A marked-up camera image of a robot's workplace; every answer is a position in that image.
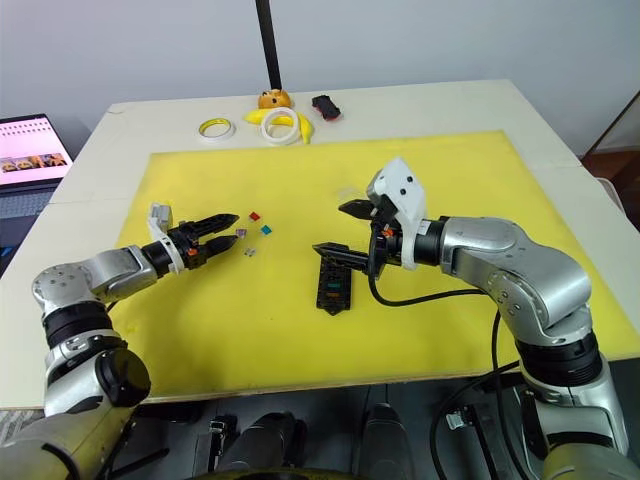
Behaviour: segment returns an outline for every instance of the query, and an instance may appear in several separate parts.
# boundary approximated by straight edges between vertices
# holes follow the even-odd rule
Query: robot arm
[[[153,285],[169,271],[198,268],[231,248],[235,235],[199,239],[230,227],[221,214],[169,228],[169,207],[153,205],[154,242],[99,253],[44,270],[33,282],[43,310],[45,418],[0,448],[1,478],[95,478],[129,428],[151,383],[142,360],[113,330],[105,304]]]
[[[496,303],[521,356],[529,448],[541,458],[564,444],[626,455],[622,410],[592,331],[591,284],[580,265],[507,220],[426,220],[424,190],[401,159],[376,174],[367,196],[340,210],[371,221],[369,252],[330,243],[314,249],[370,279],[386,263],[410,270],[425,264],[478,287]]]

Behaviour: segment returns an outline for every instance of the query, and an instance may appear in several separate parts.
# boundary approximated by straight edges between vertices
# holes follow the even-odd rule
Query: white tape roll
[[[272,137],[269,135],[267,131],[271,122],[273,122],[277,117],[289,117],[293,122],[291,126],[291,131],[287,133],[283,137]],[[296,112],[287,107],[279,107],[274,108],[269,113],[265,115],[262,119],[262,123],[260,124],[260,131],[262,132],[262,136],[267,139],[267,141],[273,145],[288,145],[292,142],[295,142],[300,136],[300,120],[298,120],[298,115]]]
[[[207,135],[207,129],[213,125],[226,125],[227,128],[224,132],[218,135]],[[206,140],[207,142],[217,143],[228,140],[233,136],[236,131],[236,126],[231,122],[231,120],[227,120],[226,118],[212,118],[211,120],[207,120],[206,122],[202,122],[198,127],[198,133],[200,134],[200,138],[202,140]]]

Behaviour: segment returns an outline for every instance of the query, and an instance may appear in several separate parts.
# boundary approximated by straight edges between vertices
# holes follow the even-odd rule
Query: laptop
[[[44,113],[0,119],[0,272],[70,168]]]

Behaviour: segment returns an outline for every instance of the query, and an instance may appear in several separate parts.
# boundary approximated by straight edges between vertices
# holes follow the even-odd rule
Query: banana
[[[249,123],[260,125],[265,115],[270,111],[270,108],[252,110],[244,116],[244,119]],[[303,114],[296,112],[296,115],[298,115],[298,121],[300,123],[300,135],[302,136],[302,141],[308,144],[311,141],[311,135],[313,135],[313,125]],[[285,116],[277,117],[272,123],[274,125],[285,125],[287,127],[293,126],[293,120]]]

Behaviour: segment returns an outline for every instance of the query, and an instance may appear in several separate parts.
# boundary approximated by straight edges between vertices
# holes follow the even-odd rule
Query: white table
[[[342,110],[339,122],[324,122],[312,109],[311,98],[321,93]],[[312,143],[506,132],[640,331],[640,234],[510,81],[304,92],[293,98],[314,123]],[[42,405],[48,348],[31,296],[33,278],[48,266],[113,248],[151,153],[268,147],[257,128],[242,120],[256,99],[109,108],[0,281],[0,408]],[[220,145],[202,142],[197,126],[217,116],[234,121],[236,134]]]

